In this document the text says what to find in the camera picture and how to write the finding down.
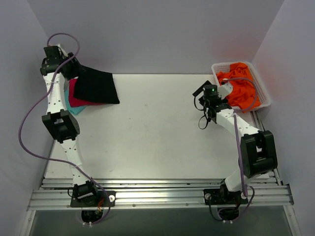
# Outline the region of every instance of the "black mount plate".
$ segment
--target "black mount plate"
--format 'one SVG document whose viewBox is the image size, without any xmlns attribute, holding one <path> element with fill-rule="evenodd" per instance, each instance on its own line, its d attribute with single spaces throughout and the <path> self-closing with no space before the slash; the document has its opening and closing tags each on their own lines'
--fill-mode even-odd
<svg viewBox="0 0 315 236">
<path fill-rule="evenodd" d="M 116 199 L 116 192 L 115 191 L 106 191 L 107 194 L 113 195 Z M 95 198 L 94 196 L 86 197 L 83 200 L 73 199 L 71 198 L 70 207 L 98 207 L 98 203 L 101 199 L 104 199 L 104 203 L 101 207 L 114 207 L 115 201 L 112 203 L 108 200 L 105 193 L 102 190 L 98 190 L 98 197 Z"/>
<path fill-rule="evenodd" d="M 205 204 L 209 205 L 209 203 L 211 205 L 232 205 L 232 204 L 237 204 L 236 203 L 236 197 L 229 203 L 225 202 L 221 197 L 220 197 L 220 189 L 204 189 L 203 190 L 203 196 L 206 196 L 206 194 L 211 194 L 211 198 L 210 199 L 206 199 L 204 197 L 205 200 Z M 248 199 L 242 199 L 239 197 L 239 199 L 241 199 L 241 204 L 247 204 L 248 203 Z"/>
</svg>

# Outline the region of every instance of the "screw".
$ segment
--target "screw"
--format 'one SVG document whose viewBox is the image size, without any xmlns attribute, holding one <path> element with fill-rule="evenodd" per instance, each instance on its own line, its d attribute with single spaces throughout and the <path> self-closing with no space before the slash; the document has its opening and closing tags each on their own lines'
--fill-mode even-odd
<svg viewBox="0 0 315 236">
<path fill-rule="evenodd" d="M 205 194 L 205 199 L 206 200 L 210 200 L 211 199 L 211 194 L 210 193 L 206 193 Z"/>
<path fill-rule="evenodd" d="M 110 195 L 110 196 L 109 196 L 109 201 L 110 201 L 111 203 L 113 203 L 114 200 L 115 200 L 115 196 L 114 196 L 114 195 Z"/>
</svg>

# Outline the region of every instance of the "plastic basket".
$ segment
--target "plastic basket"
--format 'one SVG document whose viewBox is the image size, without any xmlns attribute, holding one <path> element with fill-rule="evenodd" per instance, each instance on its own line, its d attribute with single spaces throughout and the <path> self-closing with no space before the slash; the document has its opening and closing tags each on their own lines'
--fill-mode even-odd
<svg viewBox="0 0 315 236">
<path fill-rule="evenodd" d="M 215 77 L 216 84 L 218 86 L 219 86 L 219 81 L 218 81 L 218 78 L 217 78 L 217 73 L 219 73 L 220 71 L 222 71 L 223 73 L 230 72 L 230 65 L 233 64 L 233 63 L 237 63 L 237 62 L 239 62 L 239 61 L 216 63 L 216 64 L 213 64 L 211 66 L 213 75 Z M 250 62 L 247 62 L 247 61 L 241 61 L 241 62 L 246 64 L 248 66 L 249 70 L 250 70 L 250 73 L 251 73 L 252 78 L 253 78 L 254 85 L 256 86 L 257 91 L 258 91 L 259 101 L 261 103 L 260 106 L 255 107 L 254 109 L 252 109 L 252 111 L 258 110 L 261 107 L 268 107 L 268 106 L 270 106 L 270 104 L 271 104 L 270 96 L 267 93 L 266 87 L 263 84 L 260 76 L 258 75 L 256 70 L 254 69 L 254 66 Z"/>
</svg>

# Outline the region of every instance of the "black cloth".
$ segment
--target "black cloth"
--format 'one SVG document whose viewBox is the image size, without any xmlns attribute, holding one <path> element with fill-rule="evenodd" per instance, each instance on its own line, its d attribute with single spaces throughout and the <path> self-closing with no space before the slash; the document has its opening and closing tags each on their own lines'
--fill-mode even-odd
<svg viewBox="0 0 315 236">
<path fill-rule="evenodd" d="M 75 98 L 106 104 L 119 104 L 113 74 L 83 66 L 74 87 Z"/>
</svg>

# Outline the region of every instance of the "folded cloth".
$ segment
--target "folded cloth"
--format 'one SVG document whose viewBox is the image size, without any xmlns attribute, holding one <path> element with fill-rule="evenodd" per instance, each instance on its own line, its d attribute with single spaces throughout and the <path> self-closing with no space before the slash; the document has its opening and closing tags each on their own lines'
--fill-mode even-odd
<svg viewBox="0 0 315 236">
<path fill-rule="evenodd" d="M 113 74 L 83 66 L 74 88 L 73 96 L 89 102 L 119 104 Z"/>
<path fill-rule="evenodd" d="M 220 85 L 225 78 L 247 78 L 253 81 L 248 66 L 241 62 L 231 64 L 230 72 L 228 73 L 223 73 L 220 71 L 217 74 L 217 78 Z M 228 104 L 233 107 L 239 107 L 242 110 L 248 108 L 255 99 L 254 86 L 246 80 L 232 80 L 230 83 L 233 85 L 233 91 L 226 97 L 228 99 Z M 257 97 L 257 100 L 251 109 L 260 106 L 260 104 L 259 97 Z"/>
<path fill-rule="evenodd" d="M 88 102 L 81 99 L 77 99 L 73 96 L 75 84 L 77 83 L 77 79 L 71 79 L 69 81 L 69 104 L 71 107 L 80 107 L 80 106 L 86 106 L 86 105 L 102 105 L 103 103 L 94 103 L 94 102 Z"/>
<path fill-rule="evenodd" d="M 65 106 L 67 108 L 68 111 L 70 111 L 71 114 L 73 115 L 77 115 L 79 114 L 81 111 L 84 110 L 84 108 L 86 108 L 86 106 L 80 106 L 80 107 L 71 107 L 70 103 L 69 103 L 69 90 L 64 92 L 64 100 L 65 100 Z"/>
</svg>

